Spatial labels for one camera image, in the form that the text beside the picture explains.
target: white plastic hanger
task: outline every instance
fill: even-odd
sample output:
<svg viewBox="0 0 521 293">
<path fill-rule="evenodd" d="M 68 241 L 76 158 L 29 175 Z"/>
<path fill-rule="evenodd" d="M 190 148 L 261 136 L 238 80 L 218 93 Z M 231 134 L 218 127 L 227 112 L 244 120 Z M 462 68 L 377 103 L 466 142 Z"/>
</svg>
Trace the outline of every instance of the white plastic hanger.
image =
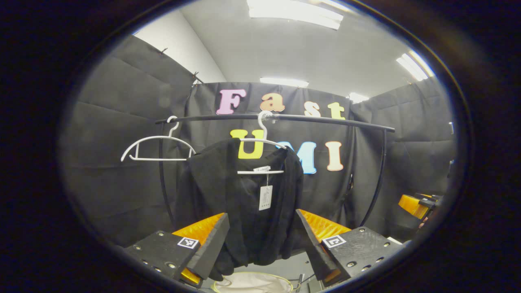
<svg viewBox="0 0 521 293">
<path fill-rule="evenodd" d="M 262 123 L 262 117 L 271 116 L 271 115 L 273 115 L 273 114 L 270 111 L 261 111 L 258 115 L 257 121 L 259 123 L 259 126 L 264 130 L 263 139 L 242 138 L 241 141 L 258 141 L 258 142 L 273 144 L 280 148 L 287 149 L 287 147 L 283 144 L 276 143 L 274 141 L 266 139 L 268 137 L 268 130 L 266 129 L 266 126 L 264 126 L 264 124 Z M 243 175 L 243 174 L 281 174 L 281 173 L 284 173 L 284 171 L 282 171 L 282 170 L 280 170 L 280 171 L 237 171 L 237 174 L 240 174 L 240 175 Z"/>
<path fill-rule="evenodd" d="M 167 123 L 169 123 L 172 119 L 174 118 L 177 118 L 176 116 L 170 116 L 167 120 Z M 150 140 L 150 139 L 155 139 L 155 138 L 161 138 L 161 139 L 170 139 L 170 140 L 175 140 L 175 141 L 179 141 L 179 142 L 182 142 L 184 144 L 186 144 L 189 148 L 190 148 L 190 152 L 188 153 L 188 157 L 191 157 L 192 156 L 192 152 L 195 154 L 195 150 L 194 148 L 189 145 L 187 142 L 183 141 L 183 140 L 180 140 L 178 138 L 175 138 L 175 137 L 172 137 L 172 132 L 177 129 L 177 127 L 179 126 L 179 122 L 176 123 L 176 125 L 174 127 L 172 127 L 172 129 L 170 129 L 170 133 L 168 134 L 168 136 L 150 136 L 150 137 L 145 137 L 145 138 L 142 138 L 138 141 L 136 141 L 135 143 L 131 144 L 126 150 L 125 152 L 123 153 L 123 156 L 121 156 L 121 161 L 123 162 L 123 160 L 125 159 L 125 157 L 127 156 L 127 153 L 135 146 L 135 157 L 133 157 L 132 155 L 129 155 L 129 157 L 131 159 L 133 159 L 134 161 L 155 161 L 155 162 L 158 162 L 158 161 L 186 161 L 187 159 L 185 158 L 141 158 L 141 157 L 138 157 L 138 152 L 139 152 L 139 143 L 140 142 L 143 142 L 145 140 Z"/>
</svg>

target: black garment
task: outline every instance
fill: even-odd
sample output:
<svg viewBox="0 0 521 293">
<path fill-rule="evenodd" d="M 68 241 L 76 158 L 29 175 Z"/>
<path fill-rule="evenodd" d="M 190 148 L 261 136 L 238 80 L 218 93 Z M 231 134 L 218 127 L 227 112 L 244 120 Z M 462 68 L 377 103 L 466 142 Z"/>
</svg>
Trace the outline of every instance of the black garment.
<svg viewBox="0 0 521 293">
<path fill-rule="evenodd" d="M 230 230 L 210 274 L 215 280 L 232 274 L 235 267 L 268 265 L 279 255 L 289 258 L 296 237 L 293 214 L 301 204 L 304 177 L 298 156 L 290 148 L 280 148 L 260 159 L 240 160 L 240 142 L 237 138 L 218 142 L 189 158 L 175 195 L 176 228 L 228 213 Z M 269 175 L 271 207 L 259 211 L 266 175 L 238 175 L 237 171 L 263 166 L 284 173 Z"/>
</svg>

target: black fabric backdrop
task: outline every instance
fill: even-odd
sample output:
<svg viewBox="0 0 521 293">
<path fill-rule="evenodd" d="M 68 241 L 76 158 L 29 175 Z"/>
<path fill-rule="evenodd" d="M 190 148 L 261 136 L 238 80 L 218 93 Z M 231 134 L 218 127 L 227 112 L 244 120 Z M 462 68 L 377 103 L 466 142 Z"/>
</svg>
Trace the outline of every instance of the black fabric backdrop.
<svg viewBox="0 0 521 293">
<path fill-rule="evenodd" d="M 61 136 L 62 168 L 71 199 L 103 235 L 128 246 L 155 230 L 171 231 L 159 181 L 157 162 L 126 158 L 124 150 L 134 141 L 159 135 L 157 119 L 215 115 L 222 89 L 244 89 L 234 114 L 259 113 L 261 97 L 279 93 L 286 108 L 281 114 L 304 115 L 304 103 L 320 106 L 322 117 L 331 117 L 327 105 L 338 102 L 342 116 L 396 128 L 388 139 L 388 163 L 379 200 L 366 226 L 408 240 L 418 220 L 398 206 L 402 193 L 444 194 L 449 160 L 454 158 L 450 135 L 448 99 L 435 79 L 405 86 L 361 104 L 351 105 L 342 96 L 312 89 L 263 83 L 207 83 L 193 87 L 190 72 L 147 43 L 131 36 L 92 72 L 69 123 Z M 268 139 L 288 141 L 295 152 L 305 141 L 316 143 L 315 174 L 304 175 L 303 209 L 350 228 L 362 220 L 376 186 L 380 165 L 381 132 L 348 126 L 278 121 L 265 123 Z M 173 124 L 166 125 L 167 135 Z M 256 120 L 192 121 L 173 132 L 196 151 L 230 138 L 232 129 L 245 129 L 247 137 L 260 129 Z M 339 141 L 341 163 L 337 172 L 327 170 L 328 141 Z M 245 151 L 253 150 L 253 142 Z M 264 145 L 263 155 L 275 150 Z M 158 140 L 140 144 L 140 157 L 157 157 Z M 186 157 L 180 143 L 164 141 L 165 157 Z M 184 162 L 165 162 L 169 200 L 177 190 L 176 178 Z M 354 188 L 348 194 L 350 174 Z"/>
</svg>

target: yellow letter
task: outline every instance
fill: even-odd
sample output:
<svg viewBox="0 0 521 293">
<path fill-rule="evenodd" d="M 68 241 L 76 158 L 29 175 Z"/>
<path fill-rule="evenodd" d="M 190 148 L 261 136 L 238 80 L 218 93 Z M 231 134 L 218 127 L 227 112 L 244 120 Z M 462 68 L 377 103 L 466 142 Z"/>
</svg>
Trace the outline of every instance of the yellow letter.
<svg viewBox="0 0 521 293">
<path fill-rule="evenodd" d="M 233 138 L 245 138 L 248 134 L 247 130 L 244 129 L 234 129 L 230 131 L 230 135 Z M 264 130 L 262 129 L 256 129 L 252 131 L 253 136 L 256 139 L 262 139 L 264 137 Z M 245 153 L 244 152 L 244 141 L 241 141 L 241 145 L 239 146 L 239 158 L 260 158 L 262 157 L 262 151 L 264 149 L 264 143 L 255 141 L 255 147 L 253 149 L 253 152 L 251 153 Z"/>
<path fill-rule="evenodd" d="M 313 116 L 313 117 L 320 117 L 320 112 L 318 111 L 320 107 L 315 102 L 305 102 L 304 103 L 304 115 L 306 116 Z"/>
<path fill-rule="evenodd" d="M 263 111 L 275 111 L 280 112 L 286 107 L 282 104 L 282 96 L 278 93 L 269 93 L 262 96 L 262 102 L 260 109 Z"/>
<path fill-rule="evenodd" d="M 329 165 L 327 170 L 329 171 L 340 171 L 344 169 L 344 166 L 340 164 L 340 146 L 342 144 L 339 141 L 328 141 L 326 146 L 329 149 Z"/>
<path fill-rule="evenodd" d="M 331 109 L 331 118 L 345 120 L 345 117 L 340 116 L 340 112 L 344 111 L 344 107 L 341 107 L 338 102 L 327 105 Z"/>
</svg>

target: ceiling light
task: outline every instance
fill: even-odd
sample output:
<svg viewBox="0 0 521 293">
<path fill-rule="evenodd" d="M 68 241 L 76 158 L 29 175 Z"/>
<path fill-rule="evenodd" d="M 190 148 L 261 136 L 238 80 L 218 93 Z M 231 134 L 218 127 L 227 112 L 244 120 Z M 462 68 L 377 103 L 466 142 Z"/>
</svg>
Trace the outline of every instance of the ceiling light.
<svg viewBox="0 0 521 293">
<path fill-rule="evenodd" d="M 425 72 L 414 62 L 407 54 L 403 54 L 402 57 L 396 59 L 398 63 L 400 63 L 403 68 L 407 69 L 410 74 L 416 78 L 416 80 L 421 81 L 427 79 Z"/>
<path fill-rule="evenodd" d="M 369 97 L 366 97 L 364 95 L 361 95 L 361 94 L 357 94 L 357 93 L 350 93 L 347 98 L 351 101 L 353 101 L 353 104 L 358 104 L 360 102 L 363 102 L 363 101 L 367 101 L 369 100 Z"/>
<path fill-rule="evenodd" d="M 423 69 L 425 69 L 429 77 L 434 76 L 434 72 L 430 70 L 429 65 L 427 65 L 427 63 L 425 63 L 425 61 L 418 54 L 416 54 L 416 52 L 409 51 L 409 55 L 411 55 L 418 63 L 420 63 L 420 65 L 423 67 Z"/>
<path fill-rule="evenodd" d="M 343 6 L 342 4 L 337 3 L 337 2 L 335 2 L 335 1 L 331 1 L 331 0 L 320 0 L 320 2 L 322 2 L 322 3 L 324 3 L 324 4 L 327 4 L 327 5 L 331 5 L 331 6 L 333 6 L 334 8 L 340 9 L 340 10 L 342 10 L 342 11 L 355 13 L 352 9 L 349 9 L 349 8 Z"/>
<path fill-rule="evenodd" d="M 309 82 L 296 80 L 296 79 L 288 79 L 288 78 L 271 78 L 271 77 L 261 77 L 260 82 L 263 83 L 272 83 L 272 84 L 281 84 L 283 86 L 292 86 L 299 88 L 307 88 Z"/>
<path fill-rule="evenodd" d="M 294 0 L 247 0 L 251 18 L 282 18 L 314 23 L 338 30 L 343 15 Z"/>
</svg>

